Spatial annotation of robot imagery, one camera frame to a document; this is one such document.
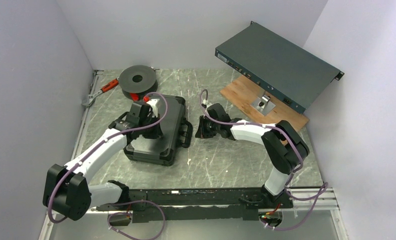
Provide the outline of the black poker set case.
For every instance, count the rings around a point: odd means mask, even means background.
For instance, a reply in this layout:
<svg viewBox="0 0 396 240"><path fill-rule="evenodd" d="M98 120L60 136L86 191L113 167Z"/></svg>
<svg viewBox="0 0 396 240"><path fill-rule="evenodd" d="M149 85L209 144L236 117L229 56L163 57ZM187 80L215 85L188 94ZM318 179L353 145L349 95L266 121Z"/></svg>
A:
<svg viewBox="0 0 396 240"><path fill-rule="evenodd" d="M185 117L186 100L181 96L164 95L168 113L160 122L161 136L156 139L138 137L124 148L131 161L171 166L178 148L188 148L193 126Z"/></svg>

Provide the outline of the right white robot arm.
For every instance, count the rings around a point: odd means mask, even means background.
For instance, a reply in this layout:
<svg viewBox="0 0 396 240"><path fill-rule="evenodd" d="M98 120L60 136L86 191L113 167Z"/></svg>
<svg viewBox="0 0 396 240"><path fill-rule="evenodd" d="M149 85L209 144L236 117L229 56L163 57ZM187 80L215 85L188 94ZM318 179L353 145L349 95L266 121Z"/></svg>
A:
<svg viewBox="0 0 396 240"><path fill-rule="evenodd" d="M199 118L196 138L206 139L220 135L232 141L248 141L265 147L273 169L262 187L262 203L272 208L281 200L295 170L303 165L309 147L292 125L281 120L276 124L249 122L230 118L219 103L201 104L203 115Z"/></svg>

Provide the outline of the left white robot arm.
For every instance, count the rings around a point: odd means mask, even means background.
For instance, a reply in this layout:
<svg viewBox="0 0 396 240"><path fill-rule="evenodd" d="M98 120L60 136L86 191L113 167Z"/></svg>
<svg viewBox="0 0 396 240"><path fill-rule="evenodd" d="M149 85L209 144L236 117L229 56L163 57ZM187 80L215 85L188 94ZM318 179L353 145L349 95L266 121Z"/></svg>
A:
<svg viewBox="0 0 396 240"><path fill-rule="evenodd" d="M65 165L53 165L47 172L43 204L53 223L69 218L79 220L91 207L111 204L117 210L128 206L129 188L110 180L89 185L97 171L116 153L139 136L157 139L162 135L159 114L163 99L136 101L129 111L112 121L103 135L87 150Z"/></svg>

